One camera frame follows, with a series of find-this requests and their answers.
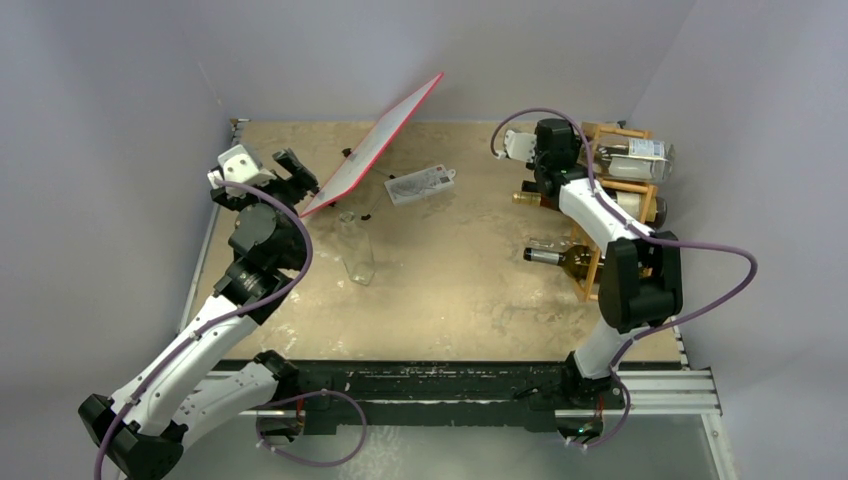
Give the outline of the clear white-label wine bottle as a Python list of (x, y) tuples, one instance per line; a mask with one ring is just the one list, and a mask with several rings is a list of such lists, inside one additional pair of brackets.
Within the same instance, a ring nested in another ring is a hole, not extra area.
[(676, 150), (661, 140), (603, 135), (590, 141), (592, 169), (612, 179), (661, 184), (672, 174)]

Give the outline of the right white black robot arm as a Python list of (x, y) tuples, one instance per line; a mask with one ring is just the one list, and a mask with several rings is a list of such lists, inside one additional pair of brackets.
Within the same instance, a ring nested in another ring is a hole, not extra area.
[(537, 191), (602, 250), (600, 319), (589, 339), (571, 352), (561, 381), (564, 399), (584, 407), (610, 387), (626, 350), (682, 308), (680, 251), (675, 235), (655, 232), (616, 205), (589, 165), (578, 156), (590, 149), (572, 122), (546, 118), (534, 135)]

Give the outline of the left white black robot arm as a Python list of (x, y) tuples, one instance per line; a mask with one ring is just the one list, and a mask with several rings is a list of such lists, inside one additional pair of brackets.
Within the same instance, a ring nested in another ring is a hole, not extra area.
[(97, 444), (94, 472), (113, 463), (129, 479), (160, 479), (184, 452), (244, 410), (297, 399), (297, 370), (265, 351), (229, 378), (207, 383), (213, 367), (261, 326), (304, 278), (313, 244), (296, 207), (316, 194), (315, 175), (285, 149), (271, 171), (243, 145), (218, 158), (211, 198), (237, 215), (232, 262), (200, 310), (144, 370), (110, 395), (93, 394), (79, 416)]

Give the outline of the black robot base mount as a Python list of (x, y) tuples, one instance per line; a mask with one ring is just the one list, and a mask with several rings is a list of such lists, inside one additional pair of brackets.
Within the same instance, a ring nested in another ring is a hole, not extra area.
[(299, 409), (308, 435), (342, 425), (520, 427), (596, 437), (624, 407), (610, 378), (581, 380), (565, 361), (296, 360), (268, 405)]

